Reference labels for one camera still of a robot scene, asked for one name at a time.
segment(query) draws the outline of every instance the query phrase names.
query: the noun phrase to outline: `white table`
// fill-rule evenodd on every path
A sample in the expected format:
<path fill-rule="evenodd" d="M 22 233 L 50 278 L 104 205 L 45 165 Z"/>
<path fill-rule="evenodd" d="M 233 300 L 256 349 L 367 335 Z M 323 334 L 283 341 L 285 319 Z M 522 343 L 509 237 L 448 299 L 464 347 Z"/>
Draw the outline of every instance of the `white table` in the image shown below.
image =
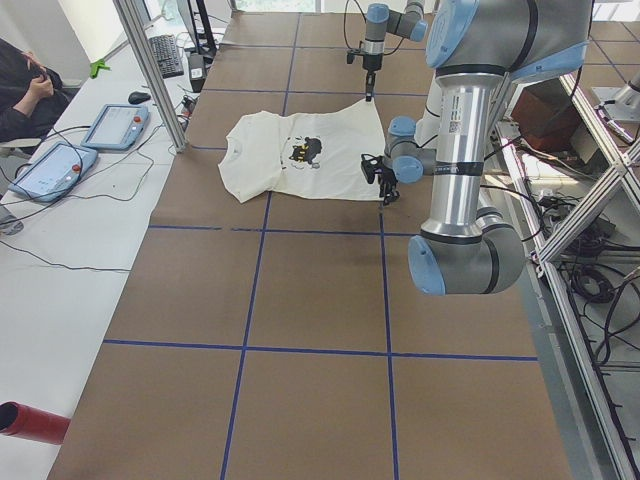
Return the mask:
<path fill-rule="evenodd" d="M 104 104 L 127 103 L 129 93 L 146 90 L 130 47 L 107 64 L 111 71 L 101 70 L 98 78 L 87 80 L 56 124 L 57 130 L 89 125 Z M 166 85 L 174 105 L 184 95 L 180 87 L 190 90 L 187 74 L 167 79 Z M 136 146 L 162 123 L 152 102 L 146 105 L 150 121 Z M 64 135 L 77 144 L 85 133 Z M 58 140 L 54 137 L 45 142 L 34 158 Z M 142 152 L 155 164 L 131 201 L 67 198 L 24 220 L 21 233 L 0 239 L 56 263 L 130 269 L 175 154 L 164 127 Z M 130 197 L 150 161 L 137 154 L 123 160 L 124 156 L 100 154 L 89 174 L 109 165 L 112 168 L 87 179 L 71 193 Z M 8 193 L 2 203 L 18 200 Z M 9 208 L 23 217 L 42 206 L 24 202 Z M 50 267 L 0 245 L 0 403 L 16 401 L 73 416 L 126 280 L 126 273 Z M 57 446 L 0 436 L 0 478 L 42 480 L 58 450 Z"/>

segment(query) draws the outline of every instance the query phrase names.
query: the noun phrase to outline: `red cylinder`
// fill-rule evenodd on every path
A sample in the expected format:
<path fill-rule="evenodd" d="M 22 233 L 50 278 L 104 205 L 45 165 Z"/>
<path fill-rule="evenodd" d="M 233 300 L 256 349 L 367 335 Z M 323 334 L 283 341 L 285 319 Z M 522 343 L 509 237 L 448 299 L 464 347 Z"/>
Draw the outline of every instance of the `red cylinder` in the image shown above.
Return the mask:
<path fill-rule="evenodd" d="M 37 408 L 7 402 L 0 405 L 0 433 L 62 445 L 71 420 Z"/>

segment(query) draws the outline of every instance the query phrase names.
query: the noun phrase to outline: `green clip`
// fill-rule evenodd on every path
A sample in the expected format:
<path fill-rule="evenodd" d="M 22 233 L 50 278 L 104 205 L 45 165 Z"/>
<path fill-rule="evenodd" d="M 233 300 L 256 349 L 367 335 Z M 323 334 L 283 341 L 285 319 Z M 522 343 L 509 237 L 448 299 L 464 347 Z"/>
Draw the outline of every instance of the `green clip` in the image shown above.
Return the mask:
<path fill-rule="evenodd" d="M 89 76 L 91 78 L 96 78 L 100 70 L 111 70 L 111 67 L 107 67 L 107 64 L 104 62 L 104 58 L 101 58 L 97 62 L 93 62 L 91 64 L 91 73 Z"/>

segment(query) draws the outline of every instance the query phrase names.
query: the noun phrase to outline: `keyboard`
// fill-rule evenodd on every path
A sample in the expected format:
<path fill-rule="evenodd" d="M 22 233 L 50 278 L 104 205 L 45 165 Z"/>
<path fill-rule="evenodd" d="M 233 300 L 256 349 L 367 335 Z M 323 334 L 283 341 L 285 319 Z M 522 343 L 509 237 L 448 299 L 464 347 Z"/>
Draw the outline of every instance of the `keyboard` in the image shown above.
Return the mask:
<path fill-rule="evenodd" d="M 184 75 L 182 58 L 176 45 L 174 35 L 159 35 L 149 39 L 151 51 L 158 62 L 162 78 L 178 77 Z"/>

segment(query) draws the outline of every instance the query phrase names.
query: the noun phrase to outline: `black mouse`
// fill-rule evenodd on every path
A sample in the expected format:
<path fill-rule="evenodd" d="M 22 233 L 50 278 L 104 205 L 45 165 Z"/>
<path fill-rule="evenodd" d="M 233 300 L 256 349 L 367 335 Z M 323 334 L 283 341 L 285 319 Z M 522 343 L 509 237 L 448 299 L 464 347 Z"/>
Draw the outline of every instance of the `black mouse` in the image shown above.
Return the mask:
<path fill-rule="evenodd" d="M 129 103 L 131 105 L 138 105 L 139 103 L 146 102 L 151 98 L 147 92 L 131 92 L 129 95 Z"/>

